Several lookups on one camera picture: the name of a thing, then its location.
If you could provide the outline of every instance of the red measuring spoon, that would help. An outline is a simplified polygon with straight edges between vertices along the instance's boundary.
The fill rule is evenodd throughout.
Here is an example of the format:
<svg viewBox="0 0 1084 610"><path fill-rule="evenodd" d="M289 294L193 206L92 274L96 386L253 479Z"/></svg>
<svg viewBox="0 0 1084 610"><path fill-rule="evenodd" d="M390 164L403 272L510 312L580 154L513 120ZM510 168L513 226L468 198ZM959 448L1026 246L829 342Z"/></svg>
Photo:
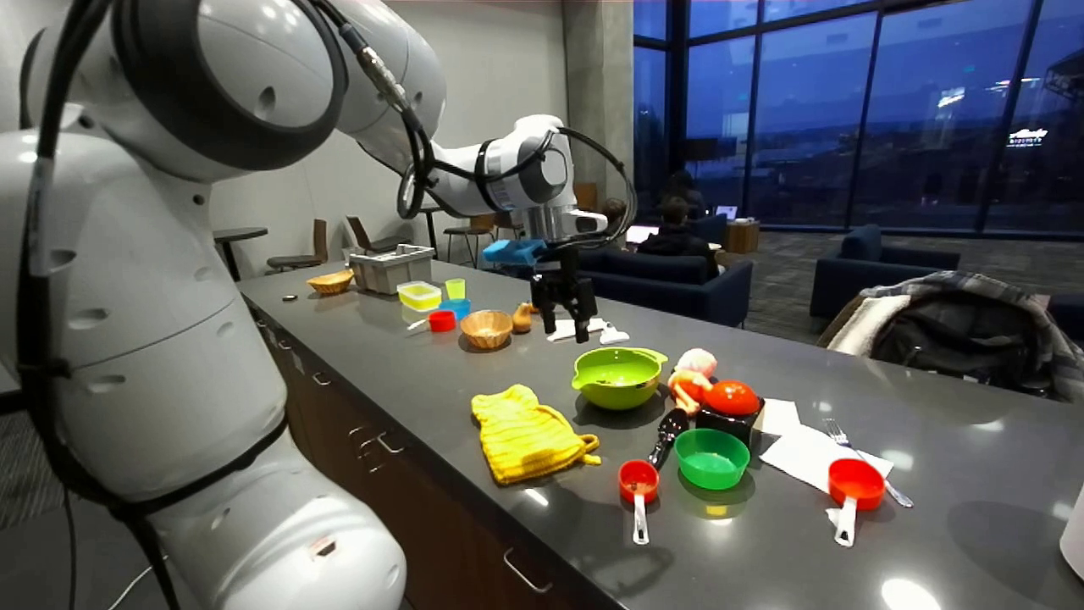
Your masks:
<svg viewBox="0 0 1084 610"><path fill-rule="evenodd" d="M656 468L650 463L625 463L616 490L619 502L634 507L634 547L648 547L648 507L656 502Z"/></svg>
<svg viewBox="0 0 1084 610"><path fill-rule="evenodd" d="M883 502L883 474L872 463L845 457L828 468L829 500L842 502L837 544L854 547L857 513L878 513Z"/></svg>

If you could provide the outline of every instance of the window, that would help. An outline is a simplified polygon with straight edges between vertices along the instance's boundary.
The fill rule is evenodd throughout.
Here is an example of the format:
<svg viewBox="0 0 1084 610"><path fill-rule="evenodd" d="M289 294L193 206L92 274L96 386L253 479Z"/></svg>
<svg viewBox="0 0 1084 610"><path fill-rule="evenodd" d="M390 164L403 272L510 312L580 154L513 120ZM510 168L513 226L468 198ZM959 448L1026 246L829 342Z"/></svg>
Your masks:
<svg viewBox="0 0 1084 610"><path fill-rule="evenodd" d="M799 13L820 13L847 5L868 5L868 0L767 0L767 21L787 21Z"/></svg>
<svg viewBox="0 0 1084 610"><path fill-rule="evenodd" d="M1030 5L889 13L872 86L854 221L977 232Z"/></svg>
<svg viewBox="0 0 1084 610"><path fill-rule="evenodd" d="M770 223L847 221L874 16L767 36L749 206Z"/></svg>
<svg viewBox="0 0 1084 610"><path fill-rule="evenodd" d="M669 181L669 54L637 49L637 120L634 120L637 202L654 212Z"/></svg>
<svg viewBox="0 0 1084 610"><path fill-rule="evenodd" d="M637 0L634 7L637 37L669 37L669 0Z"/></svg>
<svg viewBox="0 0 1084 610"><path fill-rule="evenodd" d="M740 206L749 145L751 40L702 43L688 54L683 169L707 206Z"/></svg>
<svg viewBox="0 0 1084 610"><path fill-rule="evenodd" d="M1084 232L1084 5L1048 0L1017 90L1004 164L992 182L989 234Z"/></svg>
<svg viewBox="0 0 1084 610"><path fill-rule="evenodd" d="M650 190L669 168L767 226L1084 238L1084 0L637 5L673 36L637 37Z"/></svg>
<svg viewBox="0 0 1084 610"><path fill-rule="evenodd" d="M688 0L688 37L751 27L758 0Z"/></svg>

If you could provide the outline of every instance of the table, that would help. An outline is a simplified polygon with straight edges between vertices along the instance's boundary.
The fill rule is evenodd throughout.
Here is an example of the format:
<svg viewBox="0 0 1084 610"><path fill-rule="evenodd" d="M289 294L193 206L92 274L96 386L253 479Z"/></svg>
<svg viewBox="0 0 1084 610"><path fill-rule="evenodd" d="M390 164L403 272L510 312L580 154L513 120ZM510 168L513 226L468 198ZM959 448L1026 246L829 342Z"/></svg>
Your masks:
<svg viewBox="0 0 1084 610"><path fill-rule="evenodd" d="M223 251L223 260L228 260L233 282L240 282L233 246L250 242L250 238L265 238L265 234L267 234L267 226L217 226L214 232L214 246Z"/></svg>
<svg viewBox="0 0 1084 610"><path fill-rule="evenodd" d="M702 496L683 490L672 457L650 509L650 547L637 550L613 481L619 463L654 448L660 403L634 415L582 408L569 376L591 347L545 342L540 329L503 353L463 353L454 336L407 334L392 298L283 302L305 294L310 274L250 280L240 293L267 326L424 448L428 479L463 513L496 534L520 534L613 607L1017 610L1084 599L1084 583L1056 553L1065 513L1084 486L1081 408L599 298L599 316L637 347L672 363L706 347L726 376L798 399L811 428L845 428L851 444L890 457L896 486L918 502L912 513L883 507L862 521L857 547L842 550L828 500L811 486L755 463L737 493ZM475 310L515 310L530 294L525 282L434 260L436 285L454 274L468 280ZM513 385L532 386L577 432L599 433L604 465L499 490L468 403Z"/></svg>

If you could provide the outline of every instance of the yellow cloth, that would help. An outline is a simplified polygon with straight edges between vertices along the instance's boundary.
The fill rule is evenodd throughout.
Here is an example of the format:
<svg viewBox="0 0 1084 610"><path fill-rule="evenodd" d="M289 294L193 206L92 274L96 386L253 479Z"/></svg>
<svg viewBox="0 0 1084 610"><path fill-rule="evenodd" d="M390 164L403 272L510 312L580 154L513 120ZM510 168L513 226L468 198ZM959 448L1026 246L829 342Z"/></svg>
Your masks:
<svg viewBox="0 0 1084 610"><path fill-rule="evenodd" d="M599 438L577 433L558 412L540 403L521 385L504 394L478 394L470 415L481 428L481 454L499 486L520 486L580 463L595 463L593 450Z"/></svg>

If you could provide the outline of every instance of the wall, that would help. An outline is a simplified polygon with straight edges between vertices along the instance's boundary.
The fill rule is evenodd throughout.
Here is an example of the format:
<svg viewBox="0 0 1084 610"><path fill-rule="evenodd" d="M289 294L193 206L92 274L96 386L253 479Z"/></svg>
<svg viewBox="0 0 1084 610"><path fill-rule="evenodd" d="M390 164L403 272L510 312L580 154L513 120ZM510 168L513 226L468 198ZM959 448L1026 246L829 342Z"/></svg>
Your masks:
<svg viewBox="0 0 1084 610"><path fill-rule="evenodd" d="M65 0L0 0L0 130L18 125L18 67L26 40ZM558 0L390 0L436 51L446 80L441 145L504 135L520 117L566 117L566 54ZM214 226L257 223L267 238L239 246L240 274L265 272L270 254L310 251L312 216L324 216L335 246L345 216L365 221L373 238L398 232L398 177L345 135L332 135L310 161L223 181L206 205Z"/></svg>
<svg viewBox="0 0 1084 610"><path fill-rule="evenodd" d="M569 117L577 133L604 144L634 181L634 5L566 0ZM625 181L585 145L577 154L577 182L595 182L599 202L627 202Z"/></svg>

